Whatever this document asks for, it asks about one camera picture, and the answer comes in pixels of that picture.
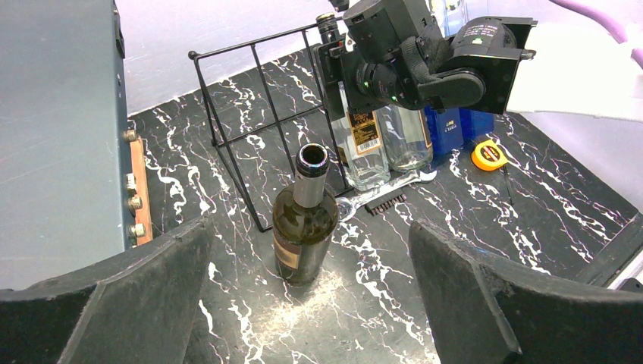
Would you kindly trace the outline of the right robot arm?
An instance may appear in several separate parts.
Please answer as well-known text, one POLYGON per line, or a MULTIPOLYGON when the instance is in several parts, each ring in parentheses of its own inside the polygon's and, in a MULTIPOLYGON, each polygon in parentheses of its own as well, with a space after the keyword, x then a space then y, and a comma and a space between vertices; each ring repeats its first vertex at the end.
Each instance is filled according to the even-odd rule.
POLYGON ((335 1, 331 13, 316 19, 325 107, 352 114, 394 105, 641 122, 642 34, 579 2, 560 7, 593 20, 605 34, 485 15, 445 36, 424 1, 335 1))

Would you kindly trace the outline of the blue square water bottle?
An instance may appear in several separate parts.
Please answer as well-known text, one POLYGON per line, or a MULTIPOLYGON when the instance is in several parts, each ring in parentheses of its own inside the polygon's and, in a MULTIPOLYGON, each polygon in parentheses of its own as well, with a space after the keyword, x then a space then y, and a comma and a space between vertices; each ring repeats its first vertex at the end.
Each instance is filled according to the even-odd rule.
POLYGON ((450 108, 443 113, 438 113, 427 106, 425 115, 434 155, 445 155, 463 146, 464 139, 458 108, 450 108))

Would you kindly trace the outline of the clear glass bottle green rim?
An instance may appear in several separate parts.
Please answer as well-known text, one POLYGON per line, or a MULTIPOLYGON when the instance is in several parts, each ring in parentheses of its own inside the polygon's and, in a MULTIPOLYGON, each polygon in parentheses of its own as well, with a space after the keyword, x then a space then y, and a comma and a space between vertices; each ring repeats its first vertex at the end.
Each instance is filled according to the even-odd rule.
MULTIPOLYGON (((425 1, 388 1, 387 6, 397 20, 406 20, 417 32, 432 22, 425 1)), ((384 149, 391 169, 406 172, 423 168, 431 162, 433 147, 423 111, 388 105, 378 109, 375 115, 383 132, 384 149)))

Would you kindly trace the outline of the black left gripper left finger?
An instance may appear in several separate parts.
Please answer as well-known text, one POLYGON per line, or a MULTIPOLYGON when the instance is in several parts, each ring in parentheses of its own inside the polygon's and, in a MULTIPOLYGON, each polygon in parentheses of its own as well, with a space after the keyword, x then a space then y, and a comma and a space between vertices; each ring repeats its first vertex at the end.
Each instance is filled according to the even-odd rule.
POLYGON ((3 363, 180 363, 215 239, 203 216, 85 268, 1 292, 3 363))

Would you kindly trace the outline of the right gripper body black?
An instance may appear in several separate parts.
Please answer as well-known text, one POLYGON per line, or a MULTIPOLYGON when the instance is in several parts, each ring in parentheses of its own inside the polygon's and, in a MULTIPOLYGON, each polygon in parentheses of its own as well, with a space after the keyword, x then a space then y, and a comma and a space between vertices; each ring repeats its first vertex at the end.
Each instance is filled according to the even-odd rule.
POLYGON ((321 44, 313 48, 322 102, 334 121, 387 105, 421 110, 440 101, 438 68, 447 41, 424 1, 334 1, 317 16, 321 44))

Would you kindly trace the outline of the clear square liquor bottle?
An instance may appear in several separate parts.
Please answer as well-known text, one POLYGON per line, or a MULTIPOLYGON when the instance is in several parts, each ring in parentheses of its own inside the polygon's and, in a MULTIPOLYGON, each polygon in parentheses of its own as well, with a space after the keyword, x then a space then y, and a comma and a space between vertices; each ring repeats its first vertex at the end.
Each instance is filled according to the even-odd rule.
POLYGON ((340 33, 333 13, 319 15, 315 21, 321 36, 321 44, 313 47, 315 66, 337 155, 351 187, 359 191, 373 189, 388 182, 391 175, 375 115, 349 112, 349 81, 345 73, 355 55, 348 52, 347 36, 340 33))

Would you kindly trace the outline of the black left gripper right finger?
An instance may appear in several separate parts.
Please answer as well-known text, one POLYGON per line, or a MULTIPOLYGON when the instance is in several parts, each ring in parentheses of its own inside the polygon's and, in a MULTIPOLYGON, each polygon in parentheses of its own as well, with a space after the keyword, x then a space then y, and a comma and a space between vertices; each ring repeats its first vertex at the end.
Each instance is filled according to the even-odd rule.
POLYGON ((532 270, 427 220, 409 256, 442 363, 640 363, 642 295, 532 270))

